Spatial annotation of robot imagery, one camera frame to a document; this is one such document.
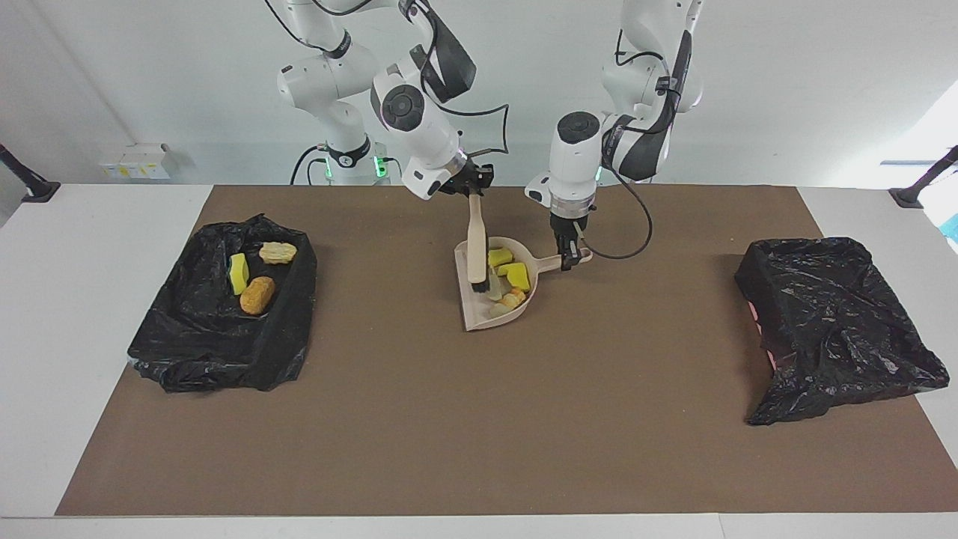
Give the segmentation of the brown paper table mat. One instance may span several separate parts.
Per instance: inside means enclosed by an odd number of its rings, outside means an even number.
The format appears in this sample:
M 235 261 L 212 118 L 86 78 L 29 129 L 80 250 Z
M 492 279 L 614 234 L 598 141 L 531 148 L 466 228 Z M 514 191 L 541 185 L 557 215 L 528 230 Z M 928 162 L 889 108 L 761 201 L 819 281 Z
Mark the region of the brown paper table mat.
M 314 243 L 300 376 L 168 395 L 127 369 L 57 515 L 958 511 L 914 397 L 745 423 L 770 364 L 733 274 L 753 241 L 819 236 L 797 190 L 638 191 L 643 255 L 546 274 L 518 320 L 466 333 L 461 198 L 213 188 L 199 225 L 263 213 Z

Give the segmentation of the black plastic trash bag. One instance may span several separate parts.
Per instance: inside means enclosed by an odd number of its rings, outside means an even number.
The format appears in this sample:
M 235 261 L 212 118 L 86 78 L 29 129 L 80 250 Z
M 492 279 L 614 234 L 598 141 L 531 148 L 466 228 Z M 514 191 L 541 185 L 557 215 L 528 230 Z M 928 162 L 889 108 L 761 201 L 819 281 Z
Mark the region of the black plastic trash bag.
M 749 425 L 949 386 L 944 362 L 921 340 L 871 252 L 852 238 L 753 242 L 733 279 L 756 307 L 778 365 Z
M 266 265 L 264 242 L 293 243 L 287 265 Z M 269 276 L 277 288 L 266 313 L 240 310 L 228 259 L 244 253 L 249 282 Z M 307 234 L 264 215 L 203 226 L 158 291 L 129 346 L 129 362 L 166 392 L 253 388 L 293 381 L 307 356 L 314 318 L 317 259 Z

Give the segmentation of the yellow and green sponge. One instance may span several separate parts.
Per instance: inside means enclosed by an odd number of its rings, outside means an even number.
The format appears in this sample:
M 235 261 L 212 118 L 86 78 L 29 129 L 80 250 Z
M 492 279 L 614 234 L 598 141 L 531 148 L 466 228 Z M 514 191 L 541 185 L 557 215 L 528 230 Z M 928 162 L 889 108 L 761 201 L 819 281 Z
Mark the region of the yellow and green sponge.
M 521 290 L 523 293 L 531 290 L 529 269 L 524 263 L 512 262 L 498 266 L 496 274 L 505 278 L 512 289 Z

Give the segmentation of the pink plastic bin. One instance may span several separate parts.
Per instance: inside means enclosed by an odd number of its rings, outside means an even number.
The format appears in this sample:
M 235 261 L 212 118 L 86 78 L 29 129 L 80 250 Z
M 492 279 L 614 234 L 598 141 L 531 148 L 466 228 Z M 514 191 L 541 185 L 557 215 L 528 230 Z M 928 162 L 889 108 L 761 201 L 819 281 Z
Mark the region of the pink plastic bin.
M 753 321 L 754 321 L 755 326 L 756 326 L 756 329 L 757 329 L 757 334 L 759 335 L 759 338 L 760 338 L 760 349 L 762 349 L 762 351 L 764 352 L 764 354 L 767 355 L 767 358 L 769 358 L 769 364 L 770 364 L 770 366 L 771 366 L 771 371 L 772 371 L 772 372 L 776 372 L 777 369 L 778 369 L 777 359 L 775 358 L 775 355 L 773 354 L 773 352 L 770 351 L 769 348 L 767 348 L 766 342 L 764 342 L 763 325 L 762 325 L 762 323 L 760 323 L 759 315 L 757 315 L 757 309 L 756 309 L 755 305 L 754 305 L 751 301 L 748 301 L 748 302 L 747 302 L 747 306 L 749 307 L 750 314 L 752 315 Z

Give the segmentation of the brown sponge chunk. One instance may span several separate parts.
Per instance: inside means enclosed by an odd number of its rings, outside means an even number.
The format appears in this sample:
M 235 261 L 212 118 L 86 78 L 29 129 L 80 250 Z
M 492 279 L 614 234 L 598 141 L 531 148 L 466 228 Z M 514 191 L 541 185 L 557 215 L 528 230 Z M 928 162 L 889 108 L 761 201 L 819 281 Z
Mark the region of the brown sponge chunk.
M 252 279 L 239 295 L 239 309 L 247 315 L 262 315 L 276 293 L 276 281 L 269 276 Z

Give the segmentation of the beige plastic dustpan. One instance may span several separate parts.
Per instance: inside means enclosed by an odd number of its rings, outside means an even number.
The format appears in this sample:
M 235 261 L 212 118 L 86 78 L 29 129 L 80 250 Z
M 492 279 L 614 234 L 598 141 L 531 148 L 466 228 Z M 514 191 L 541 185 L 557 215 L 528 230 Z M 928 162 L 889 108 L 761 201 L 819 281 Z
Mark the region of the beige plastic dustpan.
M 527 309 L 531 298 L 536 296 L 540 274 L 561 268 L 560 255 L 537 258 L 530 249 L 527 249 L 527 246 L 511 238 L 489 237 L 488 245 L 490 249 L 510 250 L 514 260 L 527 267 L 531 289 L 525 293 L 523 303 L 513 310 L 505 311 L 498 302 L 492 301 L 488 293 L 473 290 L 472 283 L 468 279 L 468 243 L 466 241 L 458 243 L 454 249 L 454 260 L 466 331 L 490 329 L 516 320 Z

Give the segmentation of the beige hand brush black bristles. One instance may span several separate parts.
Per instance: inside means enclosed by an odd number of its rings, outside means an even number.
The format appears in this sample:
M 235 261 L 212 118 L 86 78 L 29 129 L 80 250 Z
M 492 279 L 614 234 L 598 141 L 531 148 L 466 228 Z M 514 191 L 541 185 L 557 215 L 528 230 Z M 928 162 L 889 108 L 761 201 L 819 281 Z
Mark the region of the beige hand brush black bristles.
M 481 197 L 468 199 L 469 224 L 466 229 L 466 279 L 476 293 L 489 290 L 488 235 L 483 222 Z

